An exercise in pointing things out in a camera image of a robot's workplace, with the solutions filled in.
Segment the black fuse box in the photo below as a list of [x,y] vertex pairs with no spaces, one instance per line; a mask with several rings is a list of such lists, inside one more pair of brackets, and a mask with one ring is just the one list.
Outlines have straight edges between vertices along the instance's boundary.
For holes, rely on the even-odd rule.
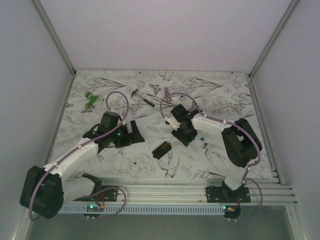
[[155,150],[152,151],[152,156],[153,158],[159,160],[171,150],[172,150],[171,144],[165,141],[161,145],[159,145]]

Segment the grey metal clip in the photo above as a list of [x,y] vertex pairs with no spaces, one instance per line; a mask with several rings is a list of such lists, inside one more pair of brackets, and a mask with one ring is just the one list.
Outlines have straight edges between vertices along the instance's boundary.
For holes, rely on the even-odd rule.
[[164,93],[165,93],[165,99],[166,99],[168,102],[171,102],[171,101],[172,101],[172,95],[171,95],[168,87],[165,87],[165,88],[164,88]]

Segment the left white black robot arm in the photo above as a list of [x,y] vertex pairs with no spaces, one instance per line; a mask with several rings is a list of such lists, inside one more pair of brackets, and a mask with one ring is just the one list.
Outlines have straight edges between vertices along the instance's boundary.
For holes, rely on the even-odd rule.
[[102,185],[101,179],[84,173],[76,180],[70,176],[84,162],[108,148],[123,148],[143,143],[134,120],[128,129],[124,119],[116,112],[106,111],[100,123],[85,132],[82,139],[68,153],[43,167],[31,167],[24,181],[19,203],[30,214],[53,218],[64,204],[79,199],[98,200],[111,187]]

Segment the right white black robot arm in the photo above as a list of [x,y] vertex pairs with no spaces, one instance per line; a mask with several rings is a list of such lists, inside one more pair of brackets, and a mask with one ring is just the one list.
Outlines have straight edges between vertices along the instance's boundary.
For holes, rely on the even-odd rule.
[[195,140],[199,131],[209,134],[215,130],[221,132],[226,156],[231,162],[221,195],[226,202],[234,202],[240,195],[239,188],[244,185],[250,168],[261,161],[262,144],[249,122],[244,118],[236,121],[219,119],[198,108],[186,110],[181,104],[170,113],[171,117],[164,119],[173,127],[171,134],[186,147]]

